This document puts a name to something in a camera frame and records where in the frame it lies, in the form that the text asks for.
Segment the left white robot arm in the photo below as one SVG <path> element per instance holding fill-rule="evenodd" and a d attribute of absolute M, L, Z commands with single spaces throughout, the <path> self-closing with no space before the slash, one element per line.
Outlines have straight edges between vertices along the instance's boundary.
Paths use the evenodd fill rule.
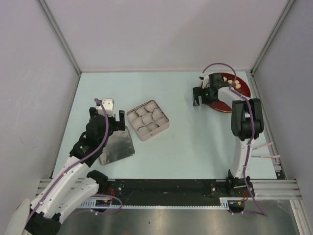
<path fill-rule="evenodd" d="M 43 192 L 30 203 L 25 230 L 32 235 L 55 235 L 66 218 L 86 199 L 110 192 L 108 177 L 90 170 L 103 153 L 109 137 L 125 130 L 125 112 L 119 120 L 103 106 L 89 109 L 85 131 L 69 153 L 66 163 Z"/>

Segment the pink chocolate tin box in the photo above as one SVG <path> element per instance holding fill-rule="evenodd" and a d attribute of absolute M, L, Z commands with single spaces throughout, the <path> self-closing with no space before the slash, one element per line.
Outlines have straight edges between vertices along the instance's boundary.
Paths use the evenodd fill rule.
<path fill-rule="evenodd" d="M 141 141 L 165 131 L 170 120 L 155 100 L 149 100 L 127 112 L 127 119 Z"/>

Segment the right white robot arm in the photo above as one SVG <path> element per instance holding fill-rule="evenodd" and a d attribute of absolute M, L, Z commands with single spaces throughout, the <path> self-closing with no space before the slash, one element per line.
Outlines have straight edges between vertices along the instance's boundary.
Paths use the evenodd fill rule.
<path fill-rule="evenodd" d="M 231 108 L 231 131 L 235 136 L 235 153 L 225 181 L 230 196 L 243 196 L 252 192 L 249 168 L 252 147 L 264 130 L 261 101 L 237 91 L 238 83 L 229 84 L 222 73 L 201 74 L 201 83 L 193 88 L 193 106 L 218 102 Z"/>

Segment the silver tin lid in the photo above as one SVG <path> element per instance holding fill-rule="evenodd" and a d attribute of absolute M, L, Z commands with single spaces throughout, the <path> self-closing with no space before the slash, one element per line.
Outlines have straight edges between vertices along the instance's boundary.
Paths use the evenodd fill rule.
<path fill-rule="evenodd" d="M 109 137 L 107 145 L 99 157 L 99 161 L 101 165 L 108 165 L 134 154 L 135 148 L 129 129 L 126 126 L 124 131 L 115 131 Z"/>

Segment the red round plate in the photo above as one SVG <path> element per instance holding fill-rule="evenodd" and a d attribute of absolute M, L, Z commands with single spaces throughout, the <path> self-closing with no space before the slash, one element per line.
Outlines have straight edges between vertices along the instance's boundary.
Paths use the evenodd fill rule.
<path fill-rule="evenodd" d="M 232 112 L 232 103 L 235 100 L 242 100 L 242 97 L 250 98 L 250 89 L 245 81 L 236 77 L 233 74 L 221 72 L 224 80 L 224 87 L 218 91 L 219 102 L 207 104 L 211 108 L 230 113 Z M 201 96 L 199 97 L 200 103 L 203 104 Z"/>

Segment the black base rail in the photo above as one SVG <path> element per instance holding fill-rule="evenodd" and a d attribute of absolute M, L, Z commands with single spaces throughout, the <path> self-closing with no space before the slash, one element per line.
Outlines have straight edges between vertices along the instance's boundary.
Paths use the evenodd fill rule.
<path fill-rule="evenodd" d="M 124 206 L 215 206 L 222 197 L 254 196 L 251 182 L 230 179 L 115 179 L 100 185 L 100 194 L 119 198 Z"/>

